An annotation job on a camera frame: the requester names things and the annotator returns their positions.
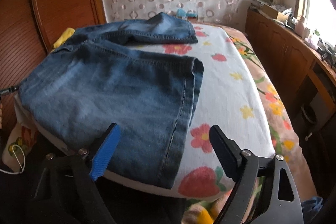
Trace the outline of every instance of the blue jeans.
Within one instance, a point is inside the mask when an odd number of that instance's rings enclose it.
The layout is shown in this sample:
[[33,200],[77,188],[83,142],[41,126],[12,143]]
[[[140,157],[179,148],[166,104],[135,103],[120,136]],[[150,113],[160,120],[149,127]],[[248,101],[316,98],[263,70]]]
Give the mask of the blue jeans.
[[[165,29],[167,17],[172,27]],[[196,108],[203,65],[194,57],[113,43],[125,44],[130,38],[149,43],[193,41],[189,22],[165,14],[158,19],[158,24],[152,18],[76,30],[21,83],[19,95],[36,121],[73,149],[90,145],[117,123],[121,139],[108,170],[171,188]],[[139,31],[143,23],[146,31]],[[181,32],[172,32],[179,24]]]

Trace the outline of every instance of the white cable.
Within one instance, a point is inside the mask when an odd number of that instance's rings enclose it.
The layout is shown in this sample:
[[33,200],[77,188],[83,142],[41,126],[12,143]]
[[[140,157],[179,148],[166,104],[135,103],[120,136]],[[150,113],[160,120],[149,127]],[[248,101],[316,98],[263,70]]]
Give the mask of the white cable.
[[[16,153],[15,153],[15,151],[14,151],[14,147],[15,147],[15,146],[17,146],[17,147],[21,150],[21,152],[22,152],[22,155],[23,155],[23,167],[22,167],[22,165],[21,165],[21,163],[20,163],[19,159],[17,158],[17,155],[16,155]],[[5,173],[5,174],[9,174],[9,175],[19,175],[19,174],[22,174],[22,173],[23,173],[23,171],[25,170],[25,167],[26,167],[26,157],[25,157],[25,153],[23,152],[21,146],[19,146],[19,145],[17,145],[17,144],[13,144],[13,145],[12,145],[12,149],[13,149],[13,154],[14,154],[14,156],[15,156],[17,162],[19,163],[20,167],[21,167],[21,171],[19,171],[19,172],[8,172],[8,171],[5,171],[5,170],[0,169],[0,172],[3,172],[3,173]]]

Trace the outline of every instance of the pink bottle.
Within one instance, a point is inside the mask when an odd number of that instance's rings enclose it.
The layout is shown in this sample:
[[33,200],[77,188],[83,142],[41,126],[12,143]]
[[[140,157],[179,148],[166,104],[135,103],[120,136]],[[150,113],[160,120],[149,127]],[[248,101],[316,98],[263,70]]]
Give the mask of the pink bottle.
[[303,31],[304,31],[304,29],[305,29],[305,27],[306,27],[305,22],[306,22],[306,18],[303,17],[303,16],[301,16],[301,17],[300,17],[300,20],[299,20],[298,23],[296,23],[296,25],[295,25],[295,29],[294,29],[294,31],[295,31],[295,33],[297,33],[299,36],[302,36],[302,34],[303,34]]

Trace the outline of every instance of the hand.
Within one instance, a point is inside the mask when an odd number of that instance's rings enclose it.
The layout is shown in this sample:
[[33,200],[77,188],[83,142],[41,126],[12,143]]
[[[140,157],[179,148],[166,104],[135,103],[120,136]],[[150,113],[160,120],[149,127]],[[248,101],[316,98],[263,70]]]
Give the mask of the hand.
[[2,104],[0,104],[0,129],[2,129]]

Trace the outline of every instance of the yellow towel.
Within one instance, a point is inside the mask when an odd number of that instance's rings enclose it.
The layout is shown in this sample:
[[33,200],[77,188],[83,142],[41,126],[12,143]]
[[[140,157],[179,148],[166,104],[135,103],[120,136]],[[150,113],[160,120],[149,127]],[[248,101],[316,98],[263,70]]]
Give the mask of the yellow towel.
[[54,43],[54,48],[58,48],[61,46],[69,37],[71,37],[74,34],[75,30],[73,28],[66,29],[62,35],[57,39],[57,41]]

